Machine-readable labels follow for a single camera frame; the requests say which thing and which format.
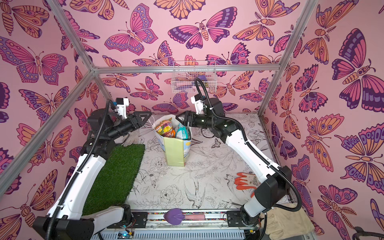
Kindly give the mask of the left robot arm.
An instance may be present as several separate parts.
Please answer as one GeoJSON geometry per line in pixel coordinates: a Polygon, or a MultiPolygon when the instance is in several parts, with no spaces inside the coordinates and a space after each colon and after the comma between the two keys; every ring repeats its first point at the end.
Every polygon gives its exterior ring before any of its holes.
{"type": "Polygon", "coordinates": [[[131,207],[126,204],[88,216],[83,214],[92,186],[116,146],[115,140],[139,130],[152,116],[150,111],[127,114],[129,104],[127,98],[109,100],[103,109],[87,118],[91,132],[72,176],[47,215],[36,218],[33,223],[33,229],[44,239],[89,240],[113,224],[133,222],[131,207]]]}

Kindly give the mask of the white paper bag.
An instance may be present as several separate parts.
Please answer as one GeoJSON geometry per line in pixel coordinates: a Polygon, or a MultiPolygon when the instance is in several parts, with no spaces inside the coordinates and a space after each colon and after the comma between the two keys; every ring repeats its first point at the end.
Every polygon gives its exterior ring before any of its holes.
{"type": "MultiPolygon", "coordinates": [[[[152,125],[153,131],[156,125],[160,123],[162,120],[172,119],[173,128],[175,129],[179,124],[181,124],[174,115],[165,115],[160,117],[155,123],[152,125]]],[[[165,158],[167,160],[167,164],[172,167],[184,167],[186,165],[187,157],[190,153],[190,148],[192,145],[192,130],[190,127],[187,127],[190,130],[191,138],[190,140],[179,140],[176,137],[174,138],[166,138],[160,136],[155,132],[155,136],[158,139],[158,142],[165,153],[165,158]]]]}

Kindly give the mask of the orange Fox's fruits bag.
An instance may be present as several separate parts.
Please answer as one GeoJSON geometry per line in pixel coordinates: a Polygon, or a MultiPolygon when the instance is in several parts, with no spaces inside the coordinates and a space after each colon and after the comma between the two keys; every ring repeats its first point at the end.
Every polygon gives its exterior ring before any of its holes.
{"type": "Polygon", "coordinates": [[[162,137],[174,138],[176,136],[176,132],[172,124],[172,119],[160,121],[160,123],[155,126],[154,130],[162,137]]]}

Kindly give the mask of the teal mint candy bag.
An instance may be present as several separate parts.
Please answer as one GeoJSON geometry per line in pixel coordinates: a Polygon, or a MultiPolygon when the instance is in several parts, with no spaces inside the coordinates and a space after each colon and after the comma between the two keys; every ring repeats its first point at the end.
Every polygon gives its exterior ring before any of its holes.
{"type": "Polygon", "coordinates": [[[190,130],[186,126],[184,126],[183,124],[179,124],[175,128],[175,132],[176,132],[175,137],[179,140],[186,141],[186,140],[190,140],[190,138],[191,138],[190,130]]]}

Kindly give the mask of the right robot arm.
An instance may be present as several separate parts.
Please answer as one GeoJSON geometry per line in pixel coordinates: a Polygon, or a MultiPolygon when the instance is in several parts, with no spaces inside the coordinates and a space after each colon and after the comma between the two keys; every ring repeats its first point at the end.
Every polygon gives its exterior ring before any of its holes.
{"type": "Polygon", "coordinates": [[[194,82],[198,93],[191,101],[196,110],[185,111],[176,119],[186,127],[208,129],[247,163],[261,183],[254,191],[254,196],[240,208],[243,223],[254,225],[261,213],[272,208],[299,211],[302,199],[291,181],[292,171],[270,160],[247,138],[239,121],[226,117],[222,102],[209,97],[200,78],[195,78],[194,82]]]}

